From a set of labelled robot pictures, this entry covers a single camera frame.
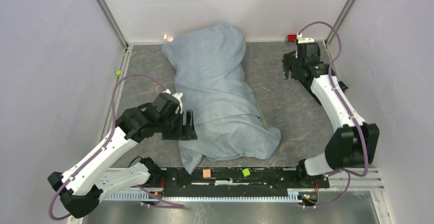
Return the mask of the blue grey pillowcase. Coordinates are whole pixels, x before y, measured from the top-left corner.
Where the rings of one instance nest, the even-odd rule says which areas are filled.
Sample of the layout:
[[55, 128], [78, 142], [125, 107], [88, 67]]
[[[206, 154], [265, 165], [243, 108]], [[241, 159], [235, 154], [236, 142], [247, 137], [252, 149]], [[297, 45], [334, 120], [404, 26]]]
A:
[[245, 82], [246, 41], [241, 32], [220, 23], [180, 35], [161, 51], [176, 71], [175, 90], [183, 94], [184, 109], [193, 112], [198, 138], [179, 142], [188, 173], [203, 157], [211, 161], [271, 157], [281, 132], [261, 122], [253, 90]]

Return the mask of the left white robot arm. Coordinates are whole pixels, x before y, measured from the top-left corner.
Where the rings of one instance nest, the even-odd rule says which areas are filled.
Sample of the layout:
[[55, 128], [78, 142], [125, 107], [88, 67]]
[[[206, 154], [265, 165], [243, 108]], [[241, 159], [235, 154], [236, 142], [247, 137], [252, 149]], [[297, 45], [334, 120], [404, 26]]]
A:
[[105, 198], [130, 187], [161, 183], [161, 168], [151, 159], [112, 175], [105, 172], [126, 152], [144, 139], [161, 134], [164, 140], [195, 140], [191, 110], [184, 111], [183, 93], [160, 93], [153, 102], [126, 109], [105, 138], [69, 170], [53, 172], [48, 182], [69, 216], [77, 219], [90, 214]]

